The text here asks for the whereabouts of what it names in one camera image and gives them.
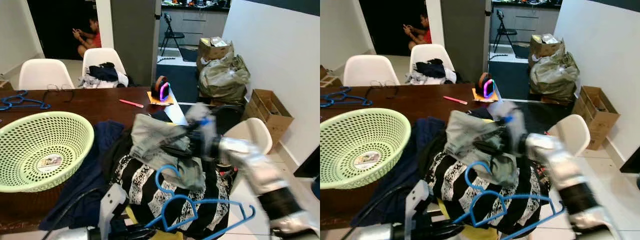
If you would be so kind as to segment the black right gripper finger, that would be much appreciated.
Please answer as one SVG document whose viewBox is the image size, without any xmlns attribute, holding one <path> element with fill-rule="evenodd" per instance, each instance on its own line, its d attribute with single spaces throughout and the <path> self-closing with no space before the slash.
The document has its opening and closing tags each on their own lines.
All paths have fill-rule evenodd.
<svg viewBox="0 0 640 240">
<path fill-rule="evenodd" d="M 170 140 L 178 141 L 181 138 L 199 138 L 201 133 L 198 126 L 172 126 Z"/>
<path fill-rule="evenodd" d="M 508 147 L 500 142 L 474 141 L 473 146 L 485 154 L 503 154 L 508 151 Z"/>
<path fill-rule="evenodd" d="M 173 144 L 164 144 L 160 146 L 160 149 L 173 157 L 192 157 L 194 155 L 194 152 L 192 151 L 190 144 L 185 144 L 181 146 L 173 145 Z"/>
<path fill-rule="evenodd" d="M 507 126 L 488 125 L 486 127 L 485 138 L 510 138 L 511 134 Z"/>
</svg>

